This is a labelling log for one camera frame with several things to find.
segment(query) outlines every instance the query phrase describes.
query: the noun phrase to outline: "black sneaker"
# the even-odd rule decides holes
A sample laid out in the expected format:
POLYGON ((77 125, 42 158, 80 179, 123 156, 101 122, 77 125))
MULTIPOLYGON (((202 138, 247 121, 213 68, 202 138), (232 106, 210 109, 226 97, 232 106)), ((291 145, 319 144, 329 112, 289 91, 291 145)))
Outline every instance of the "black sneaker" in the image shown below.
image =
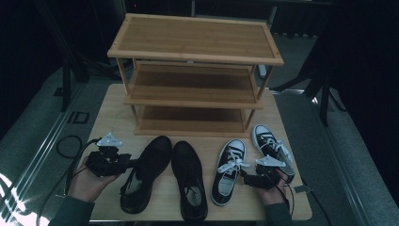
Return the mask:
POLYGON ((155 138, 134 162, 125 185, 120 188, 120 208, 129 214, 138 214, 148 205, 153 181, 165 170, 170 161, 172 144, 168 137, 155 138))
POLYGON ((208 215, 202 166, 197 153, 186 141, 175 144, 171 157, 173 173, 180 191, 180 211, 188 222, 201 222, 208 215))
POLYGON ((246 146, 239 139, 232 139, 222 149, 217 162, 217 170, 212 186, 212 201, 218 206, 229 203, 234 189, 235 181, 245 164, 246 146))
POLYGON ((285 167, 279 167, 279 169, 287 174, 286 184, 290 184, 295 176, 295 171, 291 167, 293 158, 282 140, 277 140, 266 126, 258 124, 252 130, 252 142, 263 156, 270 155, 285 163, 285 167))

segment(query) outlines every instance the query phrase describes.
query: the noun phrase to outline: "white shoelace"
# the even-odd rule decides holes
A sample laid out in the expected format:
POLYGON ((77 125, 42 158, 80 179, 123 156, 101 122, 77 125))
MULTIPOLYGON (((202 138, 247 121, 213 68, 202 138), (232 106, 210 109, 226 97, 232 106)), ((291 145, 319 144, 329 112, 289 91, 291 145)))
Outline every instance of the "white shoelace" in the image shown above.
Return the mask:
POLYGON ((217 169, 218 173, 223 173, 225 171, 233 171, 235 170, 235 167, 237 167, 237 170, 240 170, 241 167, 250 167, 250 164, 244 163, 244 160, 241 159, 240 155, 241 152, 240 151, 236 151, 233 149, 229 149, 228 150, 228 158, 232 158, 232 160, 230 160, 228 163, 224 164, 223 166, 219 167, 217 169))
POLYGON ((285 157, 290 161, 290 164, 293 164, 293 158, 291 157, 290 151, 284 146, 284 143, 282 140, 274 140, 273 136, 268 134, 268 135, 261 135, 261 139, 265 140, 265 144, 262 145, 261 149, 267 145, 271 147, 276 153, 279 151, 279 149, 282 149, 282 152, 284 153, 285 157))

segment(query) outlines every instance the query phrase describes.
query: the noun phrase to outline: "wooden shoe rack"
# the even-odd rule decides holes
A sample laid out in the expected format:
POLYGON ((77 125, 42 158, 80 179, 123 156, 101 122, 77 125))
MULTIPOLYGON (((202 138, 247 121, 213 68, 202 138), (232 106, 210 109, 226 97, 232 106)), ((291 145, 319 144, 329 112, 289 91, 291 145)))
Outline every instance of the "wooden shoe rack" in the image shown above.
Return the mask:
POLYGON ((266 23, 144 14, 126 14, 108 56, 137 135, 249 137, 270 73, 283 65, 266 23), (258 64, 268 66, 259 89, 258 64))

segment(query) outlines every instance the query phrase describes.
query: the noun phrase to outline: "hand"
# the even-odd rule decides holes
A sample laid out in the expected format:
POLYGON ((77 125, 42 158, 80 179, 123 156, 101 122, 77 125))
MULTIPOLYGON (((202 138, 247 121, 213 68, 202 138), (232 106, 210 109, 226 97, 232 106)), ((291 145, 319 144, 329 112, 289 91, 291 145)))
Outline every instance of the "hand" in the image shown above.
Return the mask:
POLYGON ((118 176, 97 177, 90 169, 86 169, 87 160, 88 158, 85 157, 79 169, 76 170, 76 172, 80 172, 72 178, 68 196, 83 202, 94 202, 104 188, 115 181, 118 176))
MULTIPOLYGON (((285 196, 285 181, 287 181, 288 176, 285 175, 280 170, 277 170, 279 176, 282 178, 279 180, 278 187, 282 191, 285 196)), ((256 192, 261 196, 264 205, 276 204, 276 203, 285 203, 285 197, 281 195, 281 193, 273 186, 271 189, 266 190, 262 188, 255 188, 256 192)))

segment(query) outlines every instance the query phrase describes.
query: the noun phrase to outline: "sneaker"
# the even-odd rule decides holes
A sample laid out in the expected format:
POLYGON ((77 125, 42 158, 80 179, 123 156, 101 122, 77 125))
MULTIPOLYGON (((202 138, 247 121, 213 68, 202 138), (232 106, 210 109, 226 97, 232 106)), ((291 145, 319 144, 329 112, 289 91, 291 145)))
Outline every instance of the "sneaker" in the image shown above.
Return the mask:
POLYGON ((208 215, 202 165, 194 148, 186 141, 175 144, 171 166, 180 191, 180 211, 185 221, 201 222, 208 215))
POLYGON ((218 206, 225 206, 229 203, 234 189, 235 181, 245 164, 246 146, 239 139, 229 141, 220 152, 217 162, 217 170, 212 186, 212 201, 218 206))
POLYGON ((285 163, 285 167, 279 167, 279 169, 287 174, 286 184, 290 184, 295 176, 295 171, 291 167, 293 158, 282 140, 277 140, 266 126, 258 124, 252 130, 252 142, 263 156, 270 155, 285 163))
POLYGON ((165 170, 170 161, 172 144, 168 137, 155 138, 134 162, 125 185, 120 188, 120 208, 129 214, 138 214, 148 205, 153 181, 165 170))

